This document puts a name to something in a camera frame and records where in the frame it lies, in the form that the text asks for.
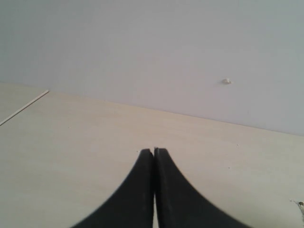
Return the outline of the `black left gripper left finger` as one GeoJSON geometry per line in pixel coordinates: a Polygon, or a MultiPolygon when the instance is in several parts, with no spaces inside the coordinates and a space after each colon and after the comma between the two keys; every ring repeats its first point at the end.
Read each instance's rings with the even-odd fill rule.
{"type": "Polygon", "coordinates": [[[131,171],[98,209],[75,228],[151,228],[154,215],[154,156],[143,149],[131,171]]]}

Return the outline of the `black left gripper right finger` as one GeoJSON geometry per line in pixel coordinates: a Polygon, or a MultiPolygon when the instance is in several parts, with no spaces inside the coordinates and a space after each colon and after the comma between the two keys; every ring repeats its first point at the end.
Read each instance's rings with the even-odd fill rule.
{"type": "Polygon", "coordinates": [[[160,228],[238,228],[240,222],[205,199],[183,176],[167,149],[154,149],[160,228]]]}

